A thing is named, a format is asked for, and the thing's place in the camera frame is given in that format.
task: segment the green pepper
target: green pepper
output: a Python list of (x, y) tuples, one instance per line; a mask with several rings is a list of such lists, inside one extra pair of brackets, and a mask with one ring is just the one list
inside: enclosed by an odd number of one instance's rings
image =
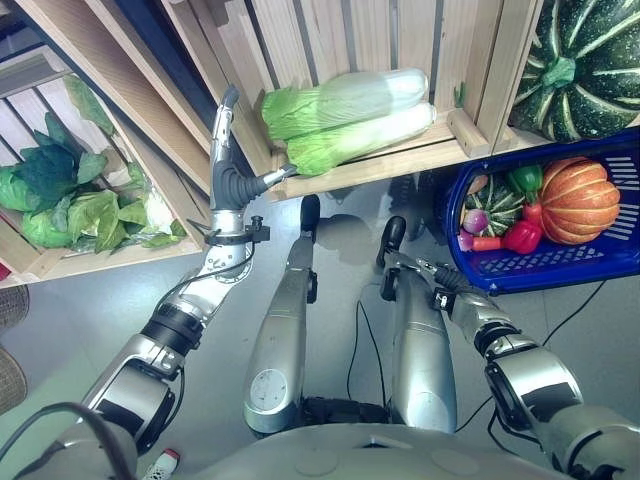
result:
[(538, 201), (543, 175), (540, 165), (520, 167), (507, 173), (507, 183), (514, 193), (524, 193), (527, 203), (533, 205)]

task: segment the orange pumpkin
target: orange pumpkin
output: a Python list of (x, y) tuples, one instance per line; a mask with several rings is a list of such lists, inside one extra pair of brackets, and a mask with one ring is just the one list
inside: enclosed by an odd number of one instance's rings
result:
[(598, 162), (586, 157), (554, 162), (544, 172), (540, 194), (544, 233), (565, 245), (589, 242), (615, 221), (619, 200)]

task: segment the red onion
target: red onion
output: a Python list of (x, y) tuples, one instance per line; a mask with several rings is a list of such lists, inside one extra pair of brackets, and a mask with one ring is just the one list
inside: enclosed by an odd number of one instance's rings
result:
[(479, 208), (467, 210), (462, 221), (462, 226), (469, 233), (480, 233), (489, 225), (487, 212)]
[(463, 252), (471, 250), (471, 247), (473, 246), (473, 235), (466, 230), (460, 230), (460, 234), (458, 235), (458, 246)]

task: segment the wicker basket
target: wicker basket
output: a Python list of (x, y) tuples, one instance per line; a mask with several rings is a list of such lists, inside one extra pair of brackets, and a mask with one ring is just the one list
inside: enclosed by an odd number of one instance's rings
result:
[(0, 290), (0, 334), (27, 316), (29, 289), (26, 285)]
[(27, 396), (27, 379), (18, 362), (0, 347), (0, 415), (19, 405)]

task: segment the carrot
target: carrot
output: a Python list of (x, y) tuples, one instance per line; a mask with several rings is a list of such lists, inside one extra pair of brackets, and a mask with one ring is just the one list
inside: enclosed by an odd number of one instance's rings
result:
[(500, 237), (473, 237), (474, 252), (484, 252), (487, 250), (498, 250), (502, 248), (502, 238)]

